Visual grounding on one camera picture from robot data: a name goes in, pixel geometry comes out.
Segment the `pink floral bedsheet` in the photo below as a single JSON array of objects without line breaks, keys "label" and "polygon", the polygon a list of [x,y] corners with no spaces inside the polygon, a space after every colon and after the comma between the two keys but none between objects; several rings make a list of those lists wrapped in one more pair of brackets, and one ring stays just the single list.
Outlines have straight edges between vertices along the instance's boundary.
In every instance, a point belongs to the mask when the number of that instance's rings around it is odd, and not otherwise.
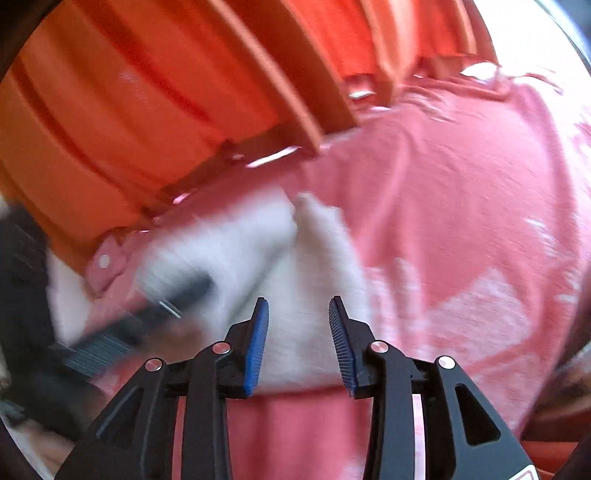
[{"label": "pink floral bedsheet", "polygon": [[[536,76],[415,80],[321,155],[242,168],[188,197],[208,216],[278,189],[338,208],[376,335],[454,357],[521,433],[589,303],[590,121]],[[228,409],[238,479],[356,479],[369,403],[342,383]]]}]

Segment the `white knitted sweater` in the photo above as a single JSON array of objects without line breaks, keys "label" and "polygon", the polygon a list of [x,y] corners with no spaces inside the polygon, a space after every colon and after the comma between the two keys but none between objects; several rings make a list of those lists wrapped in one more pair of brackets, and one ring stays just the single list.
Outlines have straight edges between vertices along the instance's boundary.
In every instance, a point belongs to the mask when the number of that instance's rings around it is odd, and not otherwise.
[{"label": "white knitted sweater", "polygon": [[252,195],[208,216],[186,209],[152,231],[139,231],[129,268],[94,297],[84,276],[49,260],[49,305],[58,338],[72,343],[143,303],[145,294],[183,287],[211,275],[207,297],[149,336],[141,357],[167,362],[193,357],[245,320],[259,298],[270,305],[257,392],[335,386],[341,373],[329,301],[338,296],[353,317],[370,320],[370,293],[342,212],[304,193],[278,189]]}]

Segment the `pink polka dot pillow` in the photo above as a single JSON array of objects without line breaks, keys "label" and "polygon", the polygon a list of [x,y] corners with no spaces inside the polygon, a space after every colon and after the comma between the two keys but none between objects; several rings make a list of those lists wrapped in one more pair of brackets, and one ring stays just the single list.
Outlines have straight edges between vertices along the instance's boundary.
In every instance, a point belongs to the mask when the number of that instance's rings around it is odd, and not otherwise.
[{"label": "pink polka dot pillow", "polygon": [[131,265],[137,250],[138,232],[122,237],[107,236],[99,245],[85,268],[84,278],[94,297],[102,296],[112,282]]}]

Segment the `orange curtain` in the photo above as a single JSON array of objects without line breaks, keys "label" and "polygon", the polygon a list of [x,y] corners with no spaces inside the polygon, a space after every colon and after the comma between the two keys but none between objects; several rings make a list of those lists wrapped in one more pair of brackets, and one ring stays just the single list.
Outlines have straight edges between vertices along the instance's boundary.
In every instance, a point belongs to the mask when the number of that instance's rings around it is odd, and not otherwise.
[{"label": "orange curtain", "polygon": [[5,1],[1,191],[82,270],[180,193],[495,62],[471,1]]}]

